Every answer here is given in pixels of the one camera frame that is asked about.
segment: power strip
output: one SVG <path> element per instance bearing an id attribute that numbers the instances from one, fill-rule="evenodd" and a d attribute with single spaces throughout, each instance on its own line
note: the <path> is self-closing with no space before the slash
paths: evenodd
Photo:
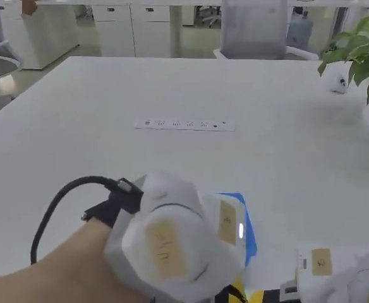
<path id="1" fill-rule="evenodd" d="M 235 125 L 227 121 L 214 122 L 193 119 L 139 119 L 135 123 L 135 128 L 175 129 L 183 131 L 235 131 Z"/>

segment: black clip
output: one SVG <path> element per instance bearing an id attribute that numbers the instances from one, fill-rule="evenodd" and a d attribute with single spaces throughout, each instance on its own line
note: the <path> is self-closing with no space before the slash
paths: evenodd
<path id="1" fill-rule="evenodd" d="M 132 215 L 140 211 L 143 191 L 125 178 L 117 181 L 117 187 L 110 192 L 109 199 L 89 208 L 81 217 L 84 221 L 96 218 L 113 228 L 120 210 Z"/>

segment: table surface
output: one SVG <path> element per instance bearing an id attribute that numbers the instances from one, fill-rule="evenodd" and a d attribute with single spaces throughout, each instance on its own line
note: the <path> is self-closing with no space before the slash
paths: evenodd
<path id="1" fill-rule="evenodd" d="M 241 192 L 258 256 L 254 289 L 293 278 L 302 242 L 369 245 L 365 87 L 328 92 L 318 62 L 72 57 L 0 111 L 0 275 L 29 264 L 50 200 L 84 175 L 155 169 L 207 192 Z M 221 119 L 235 132 L 135 129 L 144 118 Z M 106 190 L 80 187 L 56 210 L 39 258 Z"/>

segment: water bottle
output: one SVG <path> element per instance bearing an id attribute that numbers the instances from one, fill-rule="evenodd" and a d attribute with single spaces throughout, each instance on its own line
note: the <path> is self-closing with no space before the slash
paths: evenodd
<path id="1" fill-rule="evenodd" d="M 304 11 L 302 16 L 294 14 L 287 34 L 287 45 L 306 51 L 311 38 L 312 28 L 313 22 L 308 19 L 307 11 Z"/>

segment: human arm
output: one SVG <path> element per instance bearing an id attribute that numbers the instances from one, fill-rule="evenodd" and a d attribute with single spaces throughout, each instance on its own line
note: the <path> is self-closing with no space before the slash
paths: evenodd
<path id="1" fill-rule="evenodd" d="M 0 303 L 149 303 L 107 264 L 110 232 L 92 219 L 37 264 L 0 277 Z"/>

